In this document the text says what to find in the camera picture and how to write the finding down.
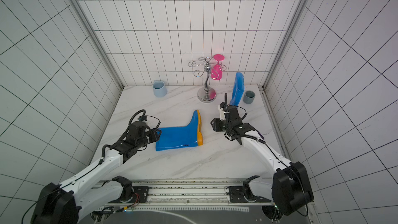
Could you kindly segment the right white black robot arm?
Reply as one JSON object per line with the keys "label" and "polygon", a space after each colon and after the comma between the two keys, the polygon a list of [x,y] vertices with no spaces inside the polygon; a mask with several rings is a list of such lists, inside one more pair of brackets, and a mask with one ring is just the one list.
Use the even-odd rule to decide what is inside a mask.
{"label": "right white black robot arm", "polygon": [[272,178],[254,175],[245,179],[237,199],[246,202],[261,198],[269,200],[277,213],[286,216],[302,207],[307,208],[314,195],[306,167],[300,162],[291,162],[273,149],[257,129],[243,122],[236,106],[222,103],[219,113],[220,116],[210,122],[213,130],[250,150],[272,174]]}

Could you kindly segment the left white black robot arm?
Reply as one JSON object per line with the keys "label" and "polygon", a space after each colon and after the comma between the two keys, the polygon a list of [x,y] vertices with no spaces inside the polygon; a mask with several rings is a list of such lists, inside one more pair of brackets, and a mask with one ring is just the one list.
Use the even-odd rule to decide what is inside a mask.
{"label": "left white black robot arm", "polygon": [[58,185],[49,183],[29,209],[32,224],[77,224],[99,207],[114,201],[129,202],[134,197],[132,182],[116,176],[95,189],[101,178],[126,163],[138,151],[160,139],[161,130],[150,128],[146,116],[130,120],[127,129],[112,145],[105,144],[99,159]]}

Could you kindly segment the blue rubber boot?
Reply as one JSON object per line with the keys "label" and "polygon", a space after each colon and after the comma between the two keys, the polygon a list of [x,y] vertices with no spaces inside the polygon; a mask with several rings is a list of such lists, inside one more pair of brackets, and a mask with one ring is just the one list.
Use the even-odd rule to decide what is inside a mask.
{"label": "blue rubber boot", "polygon": [[232,98],[230,105],[238,106],[245,91],[244,76],[241,72],[235,74]]}
{"label": "blue rubber boot", "polygon": [[204,142],[201,127],[201,114],[198,110],[195,110],[188,125],[161,128],[160,139],[156,142],[155,150],[163,151],[202,146]]}

